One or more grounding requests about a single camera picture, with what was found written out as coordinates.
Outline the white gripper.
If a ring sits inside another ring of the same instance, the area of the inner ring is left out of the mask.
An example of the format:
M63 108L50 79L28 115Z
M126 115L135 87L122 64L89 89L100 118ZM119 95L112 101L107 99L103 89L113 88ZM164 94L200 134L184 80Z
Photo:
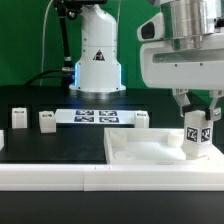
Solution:
M174 51L171 42L151 42L140 50L142 79L147 87L169 88L184 116L192 109L188 90L211 90L208 121L221 119L219 101L224 98L224 43L205 40L199 50Z

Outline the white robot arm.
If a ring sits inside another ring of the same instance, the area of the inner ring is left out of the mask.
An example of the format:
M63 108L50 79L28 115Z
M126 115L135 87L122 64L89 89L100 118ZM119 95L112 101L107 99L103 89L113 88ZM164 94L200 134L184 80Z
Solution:
M224 96L224 23L220 0L147 0L159 12L137 29L144 84L171 89L185 114L192 109L187 92L208 90L208 120L221 117ZM117 61L117 22L94 1L82 4L82 54L72 88L82 94L123 91Z

